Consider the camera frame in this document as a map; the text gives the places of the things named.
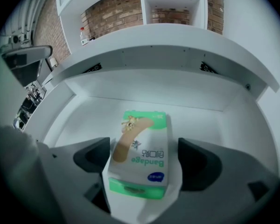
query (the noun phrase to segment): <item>blue logo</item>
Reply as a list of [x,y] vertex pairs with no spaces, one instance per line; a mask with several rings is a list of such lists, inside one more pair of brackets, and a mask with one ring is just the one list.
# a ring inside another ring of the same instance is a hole
[[164,174],[160,172],[152,173],[148,175],[147,179],[152,182],[162,182],[164,179]]

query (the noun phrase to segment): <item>bandage box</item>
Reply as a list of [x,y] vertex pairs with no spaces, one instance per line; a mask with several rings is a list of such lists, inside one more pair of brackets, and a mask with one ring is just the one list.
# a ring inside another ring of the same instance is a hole
[[168,138],[164,112],[126,111],[108,168],[110,190],[161,199],[168,183]]

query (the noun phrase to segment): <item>brick wall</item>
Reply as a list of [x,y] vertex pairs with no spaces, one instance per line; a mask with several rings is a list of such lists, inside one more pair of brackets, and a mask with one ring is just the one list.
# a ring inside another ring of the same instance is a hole
[[[208,0],[208,30],[222,34],[223,0]],[[142,25],[140,0],[101,0],[87,9],[82,15],[85,32],[98,38],[123,28]],[[177,9],[152,10],[153,23],[178,23],[189,25],[189,11]]]
[[[188,10],[153,9],[153,23],[189,24]],[[82,15],[85,33],[98,38],[113,31],[143,25],[140,0],[101,0]]]
[[224,24],[224,0],[208,0],[207,29],[222,35]]
[[57,15],[56,0],[46,0],[34,32],[34,45],[50,45],[58,63],[70,55],[67,47],[60,19]]

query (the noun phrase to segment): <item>cardboard box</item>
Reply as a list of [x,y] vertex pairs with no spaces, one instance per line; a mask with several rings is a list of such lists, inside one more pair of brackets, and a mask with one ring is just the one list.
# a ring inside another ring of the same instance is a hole
[[168,183],[166,114],[126,111],[123,119],[108,168],[110,190],[161,199]]

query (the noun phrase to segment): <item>plastic bottle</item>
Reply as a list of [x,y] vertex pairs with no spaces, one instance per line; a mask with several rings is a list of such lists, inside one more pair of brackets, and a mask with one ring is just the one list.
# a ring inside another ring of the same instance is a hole
[[80,34],[80,39],[81,39],[81,44],[84,46],[89,42],[89,38],[85,35],[84,28],[80,28],[81,34]]

